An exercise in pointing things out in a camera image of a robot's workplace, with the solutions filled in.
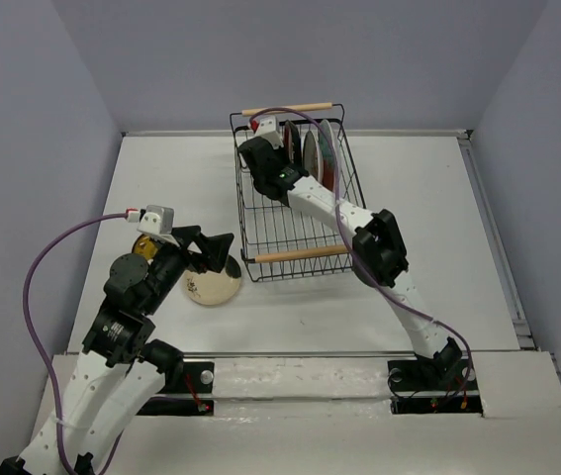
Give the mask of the yellow plate with dark rim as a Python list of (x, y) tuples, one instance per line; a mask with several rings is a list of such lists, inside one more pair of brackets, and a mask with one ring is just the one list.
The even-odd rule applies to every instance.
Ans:
[(140, 234), (132, 246), (132, 253), (142, 256), (151, 263), (159, 251), (161, 244), (146, 234)]

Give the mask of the large dark red rimmed plate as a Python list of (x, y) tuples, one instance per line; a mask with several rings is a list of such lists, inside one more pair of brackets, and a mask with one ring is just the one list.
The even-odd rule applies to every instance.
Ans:
[(303, 165), (302, 142), (298, 127), (287, 120), (283, 128), (283, 144), (290, 163)]

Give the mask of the red plate with teal flower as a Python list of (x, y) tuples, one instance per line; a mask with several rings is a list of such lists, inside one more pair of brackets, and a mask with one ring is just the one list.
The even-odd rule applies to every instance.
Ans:
[(321, 182), (326, 189), (333, 191), (338, 144), (336, 143), (334, 130), (330, 121), (322, 120), (320, 125), (322, 130), (319, 132), (319, 145), (323, 159), (323, 176)]

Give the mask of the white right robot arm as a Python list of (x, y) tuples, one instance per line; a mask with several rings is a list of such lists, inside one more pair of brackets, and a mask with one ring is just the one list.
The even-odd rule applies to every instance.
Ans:
[(428, 314), (409, 271), (395, 216), (388, 210), (360, 208), (342, 197), (338, 153), (333, 154), (333, 185), (327, 189), (305, 168), (289, 162), (283, 147), (266, 139), (247, 140), (237, 152), (258, 193), (338, 232), (355, 275), (384, 297), (407, 332), (421, 381), (440, 388), (455, 377), (462, 358), (471, 355), (469, 344)]

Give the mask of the white plate with orange sunburst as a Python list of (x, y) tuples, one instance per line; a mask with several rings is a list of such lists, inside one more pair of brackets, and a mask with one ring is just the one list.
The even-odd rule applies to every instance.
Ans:
[(323, 179), (324, 163), (319, 141), (313, 131), (307, 131), (304, 136), (302, 151), (303, 167), (319, 182)]

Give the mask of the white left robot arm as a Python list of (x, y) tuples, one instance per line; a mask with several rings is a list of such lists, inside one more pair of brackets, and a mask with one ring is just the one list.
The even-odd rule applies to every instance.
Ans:
[(111, 264), (105, 299), (66, 387), (48, 374), (53, 409), (29, 445), (2, 461), (1, 474), (105, 473), (135, 415), (180, 384), (184, 355), (151, 336), (151, 316), (185, 271), (223, 271), (234, 235), (206, 237), (197, 226), (141, 233), (155, 242), (155, 255), (130, 252)]

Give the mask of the cream plate with black patch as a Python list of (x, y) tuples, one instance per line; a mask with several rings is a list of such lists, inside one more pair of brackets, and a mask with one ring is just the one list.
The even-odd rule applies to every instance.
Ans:
[(242, 273), (239, 263), (230, 255), (220, 273), (186, 270), (182, 279), (183, 291), (188, 298), (199, 305), (214, 307), (225, 304), (236, 295)]

